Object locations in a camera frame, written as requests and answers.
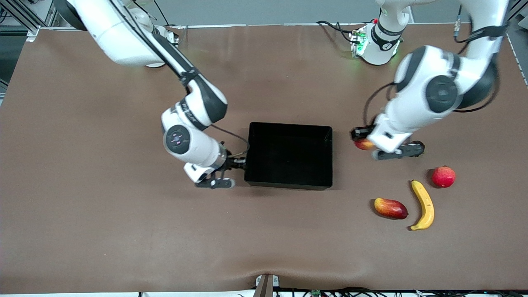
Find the black rectangular bin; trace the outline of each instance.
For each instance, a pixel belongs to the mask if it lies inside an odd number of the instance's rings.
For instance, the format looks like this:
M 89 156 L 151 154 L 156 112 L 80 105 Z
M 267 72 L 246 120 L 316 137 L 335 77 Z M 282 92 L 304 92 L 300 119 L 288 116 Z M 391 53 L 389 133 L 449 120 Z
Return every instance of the black rectangular bin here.
M 245 181 L 250 185 L 324 190 L 332 186 L 332 128 L 252 122 Z

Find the banana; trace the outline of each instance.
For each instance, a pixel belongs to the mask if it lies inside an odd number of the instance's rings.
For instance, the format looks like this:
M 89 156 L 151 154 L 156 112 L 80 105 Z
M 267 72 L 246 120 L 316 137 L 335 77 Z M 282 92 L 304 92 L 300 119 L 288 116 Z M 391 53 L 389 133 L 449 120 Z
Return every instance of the banana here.
M 422 217 L 416 223 L 416 225 L 411 226 L 411 230 L 424 230 L 431 226 L 433 220 L 435 219 L 435 208 L 432 205 L 431 197 L 427 190 L 423 187 L 419 181 L 411 181 L 412 190 L 420 200 L 422 204 Z

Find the brown table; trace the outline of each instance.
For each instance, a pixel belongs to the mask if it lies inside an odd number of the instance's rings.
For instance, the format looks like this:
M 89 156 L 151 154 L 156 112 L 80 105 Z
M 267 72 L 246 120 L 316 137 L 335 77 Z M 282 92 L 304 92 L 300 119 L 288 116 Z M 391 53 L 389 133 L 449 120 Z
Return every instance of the brown table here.
M 1 292 L 239 290 L 262 273 L 282 287 L 527 289 L 528 92 L 507 41 L 496 102 L 417 132 L 423 156 L 377 162 L 350 141 L 365 100 L 406 53 L 460 48 L 452 25 L 404 36 L 375 67 L 316 26 L 189 30 L 182 51 L 229 100 L 220 126 L 334 129 L 332 188 L 250 187 L 238 171 L 235 189 L 213 191 L 195 188 L 162 146 L 159 116 L 184 96 L 169 69 L 122 67 L 87 33 L 42 30 L 0 108 Z M 458 180 L 427 186 L 436 220 L 408 231 L 420 217 L 409 180 L 441 165 Z M 377 216 L 376 197 L 400 200 L 409 217 Z

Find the table surface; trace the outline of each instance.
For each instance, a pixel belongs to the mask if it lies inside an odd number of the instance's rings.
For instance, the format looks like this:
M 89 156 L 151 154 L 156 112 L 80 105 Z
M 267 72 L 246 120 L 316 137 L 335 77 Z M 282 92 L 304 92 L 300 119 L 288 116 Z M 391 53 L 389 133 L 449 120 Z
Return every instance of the table surface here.
M 1 292 L 240 290 L 262 273 L 282 287 L 527 289 L 528 92 L 507 41 L 495 102 L 415 133 L 423 156 L 377 162 L 350 141 L 365 100 L 406 53 L 460 47 L 452 25 L 411 25 L 404 36 L 376 67 L 318 26 L 182 34 L 181 50 L 229 100 L 221 127 L 334 129 L 328 190 L 251 187 L 242 171 L 229 172 L 234 189 L 206 190 L 162 145 L 160 114 L 185 94 L 169 69 L 122 67 L 85 32 L 41 30 L 0 109 Z M 451 188 L 426 182 L 441 165 L 457 172 Z M 412 179 L 435 205 L 427 230 L 408 230 L 421 214 Z M 401 201 L 408 218 L 376 215 L 377 197 Z

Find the red apple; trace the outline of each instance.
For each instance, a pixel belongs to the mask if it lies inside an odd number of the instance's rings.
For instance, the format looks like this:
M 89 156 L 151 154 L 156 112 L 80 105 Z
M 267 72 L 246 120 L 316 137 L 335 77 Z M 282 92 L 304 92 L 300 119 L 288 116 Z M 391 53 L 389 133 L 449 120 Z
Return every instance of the red apple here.
M 393 219 L 402 220 L 409 215 L 407 208 L 396 200 L 376 198 L 374 200 L 374 208 L 382 216 Z
M 374 144 L 366 138 L 354 141 L 354 144 L 357 146 L 358 149 L 364 151 L 368 151 L 374 147 Z
M 451 187 L 455 179 L 455 171 L 447 166 L 438 167 L 432 173 L 433 183 L 441 188 Z

